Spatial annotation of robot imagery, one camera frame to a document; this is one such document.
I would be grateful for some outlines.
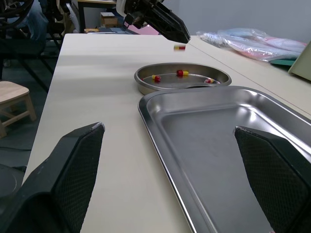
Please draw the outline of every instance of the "tray rim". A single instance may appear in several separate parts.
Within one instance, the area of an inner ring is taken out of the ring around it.
[[[144,82],[144,80],[142,80],[139,76],[138,73],[144,69],[144,68],[148,68],[148,67],[153,67],[155,65],[197,65],[197,66],[204,66],[204,67],[209,67],[209,68],[213,68],[216,69],[222,73],[224,73],[225,75],[228,76],[228,81],[225,83],[221,83],[221,84],[212,84],[212,83],[194,83],[194,84],[188,84],[188,85],[184,85],[184,86],[180,86],[180,87],[159,87],[159,86],[155,86],[155,85],[151,85],[148,84],[146,82]],[[216,68],[216,67],[211,67],[211,66],[207,66],[204,64],[199,64],[199,63],[185,63],[185,62],[170,62],[170,63],[157,63],[157,64],[151,64],[151,65],[147,65],[144,67],[139,68],[135,74],[134,74],[134,79],[135,81],[139,84],[142,85],[146,88],[149,88],[151,90],[155,90],[155,91],[165,91],[165,90],[179,90],[179,89],[187,89],[187,88],[191,88],[191,87],[196,87],[196,86],[200,86],[200,87],[220,87],[220,86],[229,86],[230,84],[232,84],[232,79],[230,77],[230,75],[228,75],[226,72]]]
[[[244,86],[220,86],[218,88],[221,88],[221,89],[222,88],[226,88],[226,89],[229,88],[229,89],[232,89],[232,90],[234,90],[234,89],[241,89],[241,90],[247,90],[247,91],[256,92],[256,93],[258,93],[260,95],[265,96],[270,101],[274,102],[275,104],[279,105],[280,107],[282,107],[286,111],[294,114],[296,117],[298,117],[302,121],[304,121],[304,122],[306,122],[306,123],[311,125],[311,119],[308,119],[307,117],[303,116],[299,112],[295,111],[294,109],[288,107],[284,103],[278,101],[277,99],[273,98],[272,96],[270,96],[270,95],[268,95],[268,94],[266,94],[264,92],[258,91],[258,90],[253,89],[253,88],[244,87]],[[143,122],[145,124],[145,127],[146,127],[146,129],[148,131],[148,134],[149,134],[150,138],[151,138],[152,144],[154,145],[154,148],[156,149],[156,152],[157,152],[157,154],[158,154],[158,156],[160,158],[160,161],[161,161],[161,163],[162,163],[162,165],[164,167],[165,173],[166,173],[166,175],[167,175],[167,177],[168,177],[168,179],[169,179],[169,181],[170,181],[170,183],[171,183],[171,185],[173,187],[173,190],[174,190],[174,192],[176,194],[177,200],[178,200],[178,202],[179,202],[179,204],[180,204],[180,206],[182,208],[182,211],[183,211],[183,213],[184,213],[184,215],[186,217],[186,220],[187,220],[187,222],[188,222],[188,224],[190,226],[190,229],[192,230],[193,233],[197,233],[197,230],[196,230],[196,227],[195,227],[195,225],[194,225],[194,223],[193,223],[193,221],[191,219],[191,216],[190,216],[190,214],[189,214],[189,212],[188,212],[188,210],[186,208],[186,205],[185,205],[185,203],[184,203],[184,201],[182,199],[182,196],[180,194],[180,192],[182,190],[178,190],[178,188],[177,188],[177,186],[175,184],[175,181],[174,181],[174,179],[173,179],[173,177],[172,177],[172,175],[171,175],[171,173],[170,173],[170,171],[168,169],[168,166],[166,165],[166,162],[164,161],[164,158],[163,158],[163,156],[162,156],[162,154],[160,152],[160,149],[159,149],[158,145],[156,144],[154,136],[153,136],[153,134],[151,132],[151,128],[153,128],[152,130],[154,130],[154,129],[158,130],[158,129],[157,129],[157,127],[154,124],[152,124],[152,125],[147,124],[147,121],[152,121],[151,116],[150,116],[150,114],[148,112],[148,109],[147,109],[147,104],[148,104],[150,99],[152,99],[153,97],[158,96],[158,95],[164,95],[164,94],[170,94],[170,93],[183,93],[183,92],[201,92],[201,91],[209,91],[209,90],[210,90],[209,88],[207,88],[207,89],[206,88],[193,88],[193,89],[174,89],[174,90],[166,90],[166,91],[157,91],[157,92],[153,92],[153,93],[145,95],[138,102],[138,111],[140,113],[140,116],[141,116],[141,118],[142,118],[142,120],[143,120]],[[210,220],[210,225],[207,226],[207,228],[209,228],[208,233],[217,232],[216,227],[213,225],[213,221],[210,219],[210,216],[207,215],[207,217]]]

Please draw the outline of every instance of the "rectangular metal tray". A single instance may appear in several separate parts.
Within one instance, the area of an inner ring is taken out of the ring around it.
[[[235,126],[284,137],[311,162],[311,121],[254,89],[161,91],[138,108],[193,232],[272,230],[250,188]]]

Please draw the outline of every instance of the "cable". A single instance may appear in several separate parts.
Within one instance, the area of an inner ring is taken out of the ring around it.
[[[31,149],[19,149],[13,147],[0,147],[0,149],[20,150],[20,151],[31,151]]]

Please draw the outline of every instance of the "round metal tray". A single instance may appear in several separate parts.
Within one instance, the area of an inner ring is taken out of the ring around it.
[[[189,75],[177,76],[177,70],[186,70]],[[161,81],[154,81],[152,75],[161,76]],[[145,66],[136,71],[134,78],[138,83],[139,91],[144,95],[155,91],[228,86],[232,83],[230,76],[219,69],[191,63],[162,63]],[[216,82],[204,83],[206,79],[214,79]]]

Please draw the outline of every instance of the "red and yellow capsule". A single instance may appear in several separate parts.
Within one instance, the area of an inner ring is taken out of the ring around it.
[[[214,82],[215,82],[215,80],[213,80],[213,79],[206,79],[204,81],[204,83],[214,83]]]
[[[176,74],[177,74],[178,76],[187,76],[187,75],[189,75],[189,72],[188,72],[188,71],[185,71],[185,70],[178,70],[178,71],[176,72]]]
[[[186,46],[185,45],[175,45],[174,46],[174,50],[175,51],[185,51],[186,50]]]
[[[155,80],[156,82],[161,81],[161,77],[158,76],[158,75],[153,75],[153,76],[152,76],[152,79]]]

